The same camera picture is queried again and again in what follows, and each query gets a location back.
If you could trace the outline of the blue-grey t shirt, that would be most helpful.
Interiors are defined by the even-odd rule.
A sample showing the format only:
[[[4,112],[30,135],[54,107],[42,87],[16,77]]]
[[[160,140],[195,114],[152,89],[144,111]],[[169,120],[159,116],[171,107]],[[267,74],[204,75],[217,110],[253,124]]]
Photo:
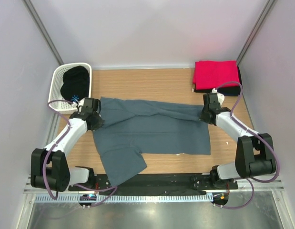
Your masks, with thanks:
[[[93,139],[112,186],[146,169],[143,153],[210,155],[203,106],[101,98],[104,124]]]

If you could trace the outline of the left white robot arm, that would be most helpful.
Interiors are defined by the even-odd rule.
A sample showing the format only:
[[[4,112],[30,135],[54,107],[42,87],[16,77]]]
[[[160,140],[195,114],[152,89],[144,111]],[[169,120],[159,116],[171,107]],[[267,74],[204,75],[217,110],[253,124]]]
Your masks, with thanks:
[[[79,102],[67,102],[76,109],[66,118],[66,126],[59,135],[44,148],[36,148],[31,154],[31,186],[48,191],[55,198],[53,191],[63,192],[69,186],[80,185],[84,190],[92,190],[96,185],[93,169],[89,167],[69,168],[67,156],[77,141],[87,132],[102,127],[100,116],[101,101],[83,98]]]

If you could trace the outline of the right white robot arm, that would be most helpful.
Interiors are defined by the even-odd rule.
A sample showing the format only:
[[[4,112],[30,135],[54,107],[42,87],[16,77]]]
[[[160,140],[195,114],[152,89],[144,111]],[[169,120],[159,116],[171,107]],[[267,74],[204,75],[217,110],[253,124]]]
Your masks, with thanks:
[[[212,167],[209,177],[211,186],[220,189],[228,181],[238,178],[272,182],[279,174],[272,137],[242,123],[229,108],[221,106],[223,100],[224,96],[220,93],[204,94],[200,115],[201,121],[221,128],[237,144],[234,162]]]

